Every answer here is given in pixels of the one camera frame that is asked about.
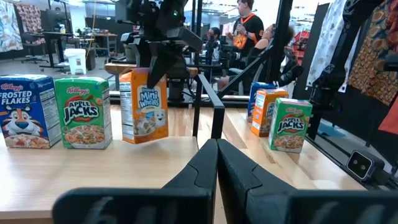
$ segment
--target patterned fabric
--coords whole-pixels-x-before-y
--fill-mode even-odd
[[[42,20],[40,18],[40,9],[33,5],[16,3],[18,14],[22,19],[25,32],[39,33],[42,29]],[[33,44],[43,44],[44,39],[38,39]]]
[[[312,83],[319,78],[323,69],[330,64],[330,60],[335,52],[338,39],[340,38],[341,31],[344,28],[343,9],[345,3],[346,0],[336,0],[329,5],[328,12],[323,20],[317,49],[312,59],[310,73],[308,74],[307,78],[307,86],[312,86]],[[346,91],[349,69],[351,66],[351,61],[354,57],[357,41],[358,36],[354,41],[351,52],[349,53],[345,63],[346,79],[344,84],[339,89],[339,92],[342,93],[345,93]]]
[[[0,0],[0,52],[22,49],[14,5]]]
[[[390,52],[398,52],[398,0],[385,0],[375,8],[349,78],[349,85],[386,105],[398,92],[397,72],[383,71],[384,59]]]

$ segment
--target nutrition facts label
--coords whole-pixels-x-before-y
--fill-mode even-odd
[[[41,92],[40,101],[43,107],[45,125],[49,134],[49,142],[52,146],[61,139],[60,119],[58,117],[54,88]]]
[[[104,132],[105,144],[112,140],[112,124],[111,124],[111,98],[109,97],[109,88],[102,92],[103,113],[104,113]]]
[[[131,84],[120,83],[120,106],[122,111],[123,137],[134,139],[134,123],[132,118]]]

